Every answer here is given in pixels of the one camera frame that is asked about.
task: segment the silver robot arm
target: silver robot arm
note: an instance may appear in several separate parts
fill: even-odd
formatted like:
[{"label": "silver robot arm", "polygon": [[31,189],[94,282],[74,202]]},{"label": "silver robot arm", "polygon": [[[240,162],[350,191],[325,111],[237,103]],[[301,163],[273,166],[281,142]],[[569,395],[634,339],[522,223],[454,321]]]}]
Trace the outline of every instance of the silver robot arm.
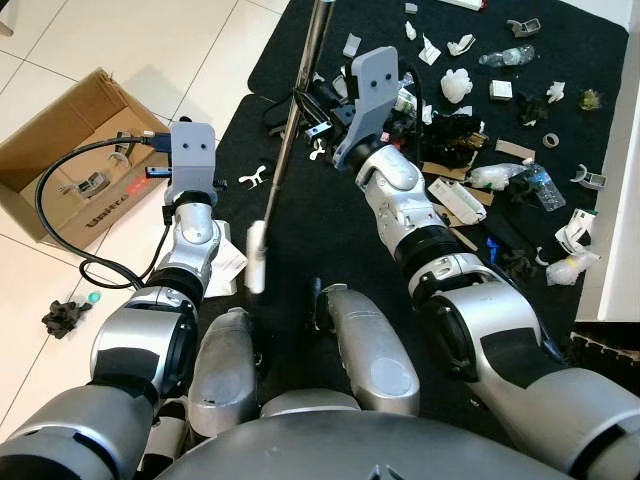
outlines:
[{"label": "silver robot arm", "polygon": [[[358,57],[351,71],[356,114],[333,162],[356,172],[437,364],[467,382],[525,453],[578,478],[637,478],[640,399],[597,373],[547,357],[524,296],[465,252],[427,199],[418,168],[377,141],[395,101],[395,49]],[[389,88],[384,72],[392,72]]]},{"label": "silver robot arm", "polygon": [[0,445],[0,478],[132,478],[161,401],[188,385],[197,309],[220,242],[213,129],[176,123],[169,150],[172,167],[148,173],[171,178],[163,216],[175,217],[173,248],[105,321],[92,381],[55,397]]}]

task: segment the tape roll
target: tape roll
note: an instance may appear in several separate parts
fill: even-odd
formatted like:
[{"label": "tape roll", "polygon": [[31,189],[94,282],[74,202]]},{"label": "tape roll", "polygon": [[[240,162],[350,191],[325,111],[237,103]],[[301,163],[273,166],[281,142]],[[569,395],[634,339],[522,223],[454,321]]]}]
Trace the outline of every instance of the tape roll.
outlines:
[{"label": "tape roll", "polygon": [[555,133],[547,133],[542,137],[542,143],[547,148],[556,148],[560,144],[560,139]]}]

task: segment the black carpet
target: black carpet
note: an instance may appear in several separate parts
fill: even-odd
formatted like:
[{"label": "black carpet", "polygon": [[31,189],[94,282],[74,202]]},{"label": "black carpet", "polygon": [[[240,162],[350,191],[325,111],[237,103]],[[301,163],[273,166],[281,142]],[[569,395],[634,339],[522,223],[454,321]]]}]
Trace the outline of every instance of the black carpet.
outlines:
[{"label": "black carpet", "polygon": [[[267,45],[249,81],[250,88],[268,98],[281,98],[290,89],[297,72],[312,1],[292,0]],[[473,105],[474,113],[487,124],[487,134],[537,150],[544,165],[565,195],[568,205],[552,213],[541,207],[513,208],[500,195],[489,215],[504,215],[531,248],[542,245],[551,260],[562,257],[553,233],[566,224],[575,207],[592,208],[595,192],[571,184],[568,179],[578,163],[599,171],[606,150],[613,109],[620,86],[620,72],[627,34],[616,25],[556,1],[517,2],[491,0],[483,13],[471,12],[439,2],[420,3],[411,17],[420,35],[423,31],[442,50],[433,67],[417,59],[419,40],[404,37],[403,2],[339,0],[318,71],[333,78],[346,60],[341,55],[349,31],[363,37],[359,52],[381,45],[394,45],[414,61],[423,79],[425,95],[436,110],[450,112],[442,98],[439,79],[447,68],[467,68],[473,92],[461,105]],[[477,65],[480,54],[525,43],[514,40],[504,25],[508,18],[525,20],[538,16],[543,31],[528,42],[540,55],[529,65],[509,69],[484,69]],[[478,38],[471,51],[452,59],[447,41],[458,41],[466,33]],[[492,104],[488,85],[492,79],[511,80],[515,91],[544,95],[552,81],[565,81],[566,97],[551,106],[549,120],[528,129],[517,121],[514,102]],[[594,88],[603,93],[604,107],[592,113],[577,108],[579,92]],[[221,195],[216,218],[229,221],[234,244],[244,250],[246,229],[262,218],[270,182],[253,190],[239,184],[261,164],[276,158],[279,141],[269,139],[260,116],[269,103],[257,95],[245,97],[217,150],[217,178],[229,181]],[[546,150],[542,136],[553,131],[560,146]],[[273,223],[268,254],[265,295],[250,301],[241,292],[230,298],[205,303],[201,310],[202,331],[231,306],[249,306],[256,318],[256,338],[264,355],[264,378],[260,399],[267,401],[289,389],[327,387],[348,392],[334,338],[309,337],[304,333],[306,284],[320,276],[326,284],[344,282],[369,296],[387,315],[398,332],[420,376],[421,414],[458,425],[503,443],[509,443],[495,418],[469,403],[464,385],[443,378],[431,366],[411,309],[406,282],[391,256],[378,240],[373,214],[350,174],[340,174],[308,159],[310,149],[298,141]],[[492,151],[482,152],[478,165],[511,161]],[[464,230],[477,244],[486,241],[481,227]],[[242,285],[242,275],[238,279]],[[574,287],[546,287],[544,271],[524,279],[522,288],[552,336],[565,344],[575,318],[582,279]]]}]

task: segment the open cardboard box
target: open cardboard box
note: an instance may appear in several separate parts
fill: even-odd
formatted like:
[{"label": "open cardboard box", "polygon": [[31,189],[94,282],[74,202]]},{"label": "open cardboard box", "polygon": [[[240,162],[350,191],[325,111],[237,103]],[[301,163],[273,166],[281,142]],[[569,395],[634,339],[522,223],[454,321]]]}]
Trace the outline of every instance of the open cardboard box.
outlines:
[{"label": "open cardboard box", "polygon": [[[149,110],[98,69],[0,145],[0,205],[36,241],[56,245],[35,211],[35,189],[42,172],[58,158],[88,143],[113,138],[119,131],[138,136],[145,130],[167,132]],[[161,180],[145,177],[145,167],[167,165],[166,154],[137,144],[130,166],[108,159],[114,146],[82,154],[59,168],[47,182],[43,205],[49,222],[73,245],[85,248],[138,203]],[[109,185],[84,198],[70,184],[106,174]]]}]

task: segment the metal pole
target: metal pole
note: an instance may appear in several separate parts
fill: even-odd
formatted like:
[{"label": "metal pole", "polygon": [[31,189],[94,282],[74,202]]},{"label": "metal pole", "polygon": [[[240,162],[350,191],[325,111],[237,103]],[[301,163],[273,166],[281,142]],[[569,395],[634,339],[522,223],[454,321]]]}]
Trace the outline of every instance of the metal pole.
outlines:
[{"label": "metal pole", "polygon": [[[300,61],[300,69],[298,70],[298,78],[296,79],[295,89],[306,91],[313,72],[318,64],[320,53],[322,52],[322,44],[324,42],[324,36],[327,33],[327,27],[331,20],[331,13],[335,0],[316,0],[313,6],[313,13],[311,14],[311,22],[309,24],[309,31],[307,32],[307,40],[304,44],[304,50],[302,51],[302,60]],[[276,161],[276,170],[273,175],[273,183],[271,184],[271,191],[269,192],[269,202],[267,203],[267,210],[264,214],[264,230],[265,235],[269,230],[271,219],[278,202],[278,195],[284,177],[287,173],[287,166],[289,165],[289,157],[293,148],[293,142],[296,139],[296,133],[298,132],[298,125],[300,123],[300,109],[295,100],[291,100],[291,108],[289,109],[289,118],[287,119],[287,126],[284,130],[284,138],[282,139],[282,146],[280,147],[280,153],[278,153],[278,160]]]}]

